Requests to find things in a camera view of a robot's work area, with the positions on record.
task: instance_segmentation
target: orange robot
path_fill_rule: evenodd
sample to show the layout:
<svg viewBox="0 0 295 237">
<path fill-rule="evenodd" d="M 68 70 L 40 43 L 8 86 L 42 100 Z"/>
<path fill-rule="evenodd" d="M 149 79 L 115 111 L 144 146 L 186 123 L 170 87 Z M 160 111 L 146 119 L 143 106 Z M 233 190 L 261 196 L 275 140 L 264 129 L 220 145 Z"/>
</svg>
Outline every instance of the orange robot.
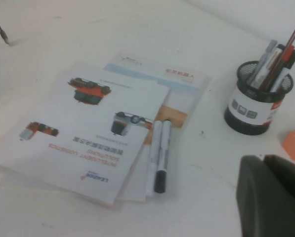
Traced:
<svg viewBox="0 0 295 237">
<path fill-rule="evenodd" d="M 76 89 L 74 99 L 89 105 L 99 104 L 102 98 L 111 92 L 108 86 L 81 78 L 73 78 L 68 84 Z"/>
<path fill-rule="evenodd" d="M 43 123 L 31 122 L 23 132 L 20 133 L 20 140 L 30 140 L 36 132 L 42 132 L 56 137 L 58 135 L 58 129 L 46 126 Z"/>
</svg>

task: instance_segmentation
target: white table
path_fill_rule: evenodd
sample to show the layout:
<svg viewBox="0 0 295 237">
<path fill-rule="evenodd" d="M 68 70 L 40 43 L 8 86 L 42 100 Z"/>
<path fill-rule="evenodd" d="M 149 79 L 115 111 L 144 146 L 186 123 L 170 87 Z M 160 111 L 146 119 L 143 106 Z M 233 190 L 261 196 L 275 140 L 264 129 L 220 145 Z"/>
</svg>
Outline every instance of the white table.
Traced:
<svg viewBox="0 0 295 237">
<path fill-rule="evenodd" d="M 241 236 L 241 156 L 287 158 L 279 140 L 295 129 L 295 87 L 266 134 L 242 135 L 223 120 L 237 67 L 256 60 L 268 42 L 179 0 L 0 0 L 0 23 L 17 43 L 0 38 L 0 137 L 76 60 L 104 67 L 123 49 L 212 77 L 176 143 L 167 193 L 110 210 L 73 195 L 0 185 L 0 236 Z"/>
</svg>

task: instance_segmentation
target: cable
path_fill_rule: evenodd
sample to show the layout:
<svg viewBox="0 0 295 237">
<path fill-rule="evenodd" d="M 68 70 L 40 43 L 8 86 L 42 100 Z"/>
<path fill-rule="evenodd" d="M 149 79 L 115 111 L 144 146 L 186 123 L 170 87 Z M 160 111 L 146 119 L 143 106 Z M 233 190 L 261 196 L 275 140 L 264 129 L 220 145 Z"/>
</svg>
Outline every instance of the cable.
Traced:
<svg viewBox="0 0 295 237">
<path fill-rule="evenodd" d="M 4 30 L 1 28 L 1 26 L 0 26 L 0 35 L 1 35 L 2 39 L 4 40 L 4 42 L 5 42 L 6 44 L 9 44 L 8 36 L 7 36 L 7 34 L 4 32 Z"/>
</svg>

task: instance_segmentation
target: brochure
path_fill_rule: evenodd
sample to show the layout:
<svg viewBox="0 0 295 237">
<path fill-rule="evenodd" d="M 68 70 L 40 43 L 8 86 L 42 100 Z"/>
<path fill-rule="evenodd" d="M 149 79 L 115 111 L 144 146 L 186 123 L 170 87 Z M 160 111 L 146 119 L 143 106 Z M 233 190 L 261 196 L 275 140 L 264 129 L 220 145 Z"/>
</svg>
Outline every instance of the brochure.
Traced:
<svg viewBox="0 0 295 237">
<path fill-rule="evenodd" d="M 172 123 L 171 144 L 181 132 L 187 117 L 191 115 L 195 104 L 209 84 L 210 78 L 205 74 L 179 66 L 158 63 L 129 52 L 121 52 L 105 70 L 125 76 L 137 78 L 138 81 L 156 81 L 168 86 L 170 93 L 163 103 L 156 120 L 170 119 Z M 147 167 L 149 149 L 152 141 L 152 130 L 145 140 L 145 146 L 140 153 L 129 181 L 125 184 L 119 199 L 145 201 Z"/>
<path fill-rule="evenodd" d="M 77 62 L 0 139 L 0 166 L 112 205 L 168 92 Z"/>
</svg>

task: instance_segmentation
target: black mesh pen holder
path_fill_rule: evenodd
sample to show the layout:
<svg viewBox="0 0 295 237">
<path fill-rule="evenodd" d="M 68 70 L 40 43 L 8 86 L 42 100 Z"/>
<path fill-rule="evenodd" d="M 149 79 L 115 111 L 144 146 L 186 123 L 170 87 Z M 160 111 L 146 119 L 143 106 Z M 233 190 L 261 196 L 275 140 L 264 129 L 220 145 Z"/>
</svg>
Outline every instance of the black mesh pen holder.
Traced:
<svg viewBox="0 0 295 237">
<path fill-rule="evenodd" d="M 265 92 L 246 83 L 258 61 L 242 64 L 237 70 L 237 83 L 224 112 L 226 123 L 246 135 L 265 133 L 286 94 L 293 88 L 292 77 L 285 76 L 277 92 Z"/>
</svg>

